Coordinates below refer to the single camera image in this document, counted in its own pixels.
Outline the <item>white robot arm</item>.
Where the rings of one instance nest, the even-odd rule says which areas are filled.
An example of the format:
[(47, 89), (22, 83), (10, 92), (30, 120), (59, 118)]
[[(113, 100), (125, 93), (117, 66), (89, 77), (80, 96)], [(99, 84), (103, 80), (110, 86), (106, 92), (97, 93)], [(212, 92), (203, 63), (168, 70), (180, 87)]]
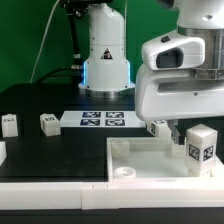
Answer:
[(164, 119), (175, 136), (176, 120), (224, 116), (224, 0), (157, 0), (179, 11), (177, 28), (143, 44), (135, 83), (124, 19), (109, 1), (81, 0), (90, 15), (90, 55), (80, 90), (114, 97), (133, 88), (137, 117)]

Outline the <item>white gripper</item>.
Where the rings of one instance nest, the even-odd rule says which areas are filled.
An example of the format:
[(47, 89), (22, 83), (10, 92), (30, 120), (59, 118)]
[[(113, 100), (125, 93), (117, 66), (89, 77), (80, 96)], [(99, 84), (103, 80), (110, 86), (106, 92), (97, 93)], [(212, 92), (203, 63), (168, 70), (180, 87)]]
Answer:
[(142, 121), (168, 120), (179, 144), (178, 119), (224, 116), (224, 80), (200, 80), (189, 70), (152, 71), (142, 65), (136, 77), (135, 111)]

